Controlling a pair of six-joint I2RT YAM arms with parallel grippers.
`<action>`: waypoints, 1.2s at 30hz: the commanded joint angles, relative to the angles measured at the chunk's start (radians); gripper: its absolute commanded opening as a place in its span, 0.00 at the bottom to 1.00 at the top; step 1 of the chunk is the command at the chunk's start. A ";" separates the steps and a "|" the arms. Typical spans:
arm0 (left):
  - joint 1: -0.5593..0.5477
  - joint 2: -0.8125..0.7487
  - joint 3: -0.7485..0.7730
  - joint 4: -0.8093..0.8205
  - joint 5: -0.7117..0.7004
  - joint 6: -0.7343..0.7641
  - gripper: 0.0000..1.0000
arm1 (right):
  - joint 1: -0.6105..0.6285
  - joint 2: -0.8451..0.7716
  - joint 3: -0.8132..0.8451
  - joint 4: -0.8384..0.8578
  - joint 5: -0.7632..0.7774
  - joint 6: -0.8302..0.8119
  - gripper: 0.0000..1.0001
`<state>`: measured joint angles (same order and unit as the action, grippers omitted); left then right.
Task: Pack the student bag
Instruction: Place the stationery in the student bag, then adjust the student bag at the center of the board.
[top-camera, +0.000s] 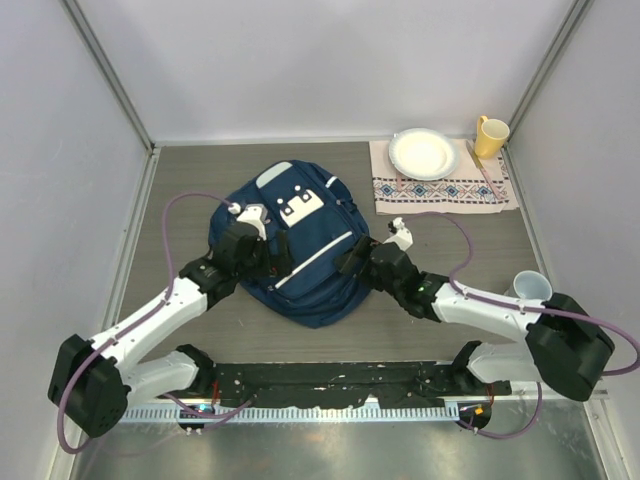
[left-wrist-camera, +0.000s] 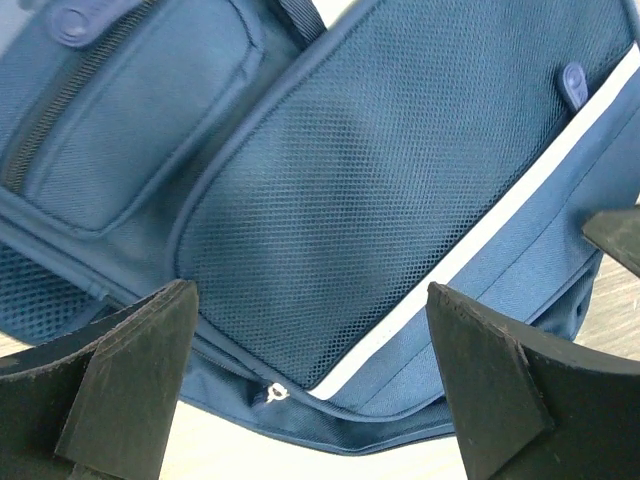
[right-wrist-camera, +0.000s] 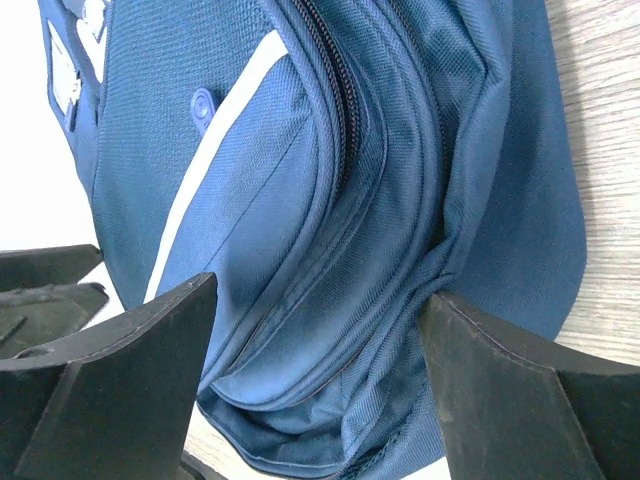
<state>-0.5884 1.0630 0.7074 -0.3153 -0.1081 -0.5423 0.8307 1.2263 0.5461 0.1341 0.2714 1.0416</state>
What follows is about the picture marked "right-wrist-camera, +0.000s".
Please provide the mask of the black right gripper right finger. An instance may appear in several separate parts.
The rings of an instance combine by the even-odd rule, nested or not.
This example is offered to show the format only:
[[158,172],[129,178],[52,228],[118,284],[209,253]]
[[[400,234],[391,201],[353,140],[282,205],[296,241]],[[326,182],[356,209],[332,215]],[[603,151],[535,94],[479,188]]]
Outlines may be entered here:
[[638,478],[638,367],[448,292],[429,299],[419,329],[452,478]]

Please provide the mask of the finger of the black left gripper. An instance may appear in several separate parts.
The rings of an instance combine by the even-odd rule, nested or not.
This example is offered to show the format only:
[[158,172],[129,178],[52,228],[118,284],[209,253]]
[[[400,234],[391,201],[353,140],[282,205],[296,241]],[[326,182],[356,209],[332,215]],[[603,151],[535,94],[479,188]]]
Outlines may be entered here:
[[91,244],[1,253],[1,356],[81,330],[108,303],[103,285],[82,279],[102,263]]

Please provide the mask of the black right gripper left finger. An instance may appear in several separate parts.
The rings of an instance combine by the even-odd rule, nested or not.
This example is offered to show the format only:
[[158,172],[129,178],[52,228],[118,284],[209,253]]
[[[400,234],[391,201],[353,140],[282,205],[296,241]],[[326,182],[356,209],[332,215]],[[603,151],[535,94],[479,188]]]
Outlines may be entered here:
[[5,479],[211,479],[184,444],[213,274],[1,363]]

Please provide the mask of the navy blue student backpack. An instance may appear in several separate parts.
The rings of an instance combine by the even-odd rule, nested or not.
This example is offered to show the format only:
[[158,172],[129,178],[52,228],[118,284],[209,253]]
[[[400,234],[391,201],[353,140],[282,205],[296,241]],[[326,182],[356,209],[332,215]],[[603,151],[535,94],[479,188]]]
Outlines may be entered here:
[[253,468],[400,479],[443,444],[417,318],[558,335],[586,235],[541,1],[39,5],[48,93],[125,308],[201,271],[197,401]]

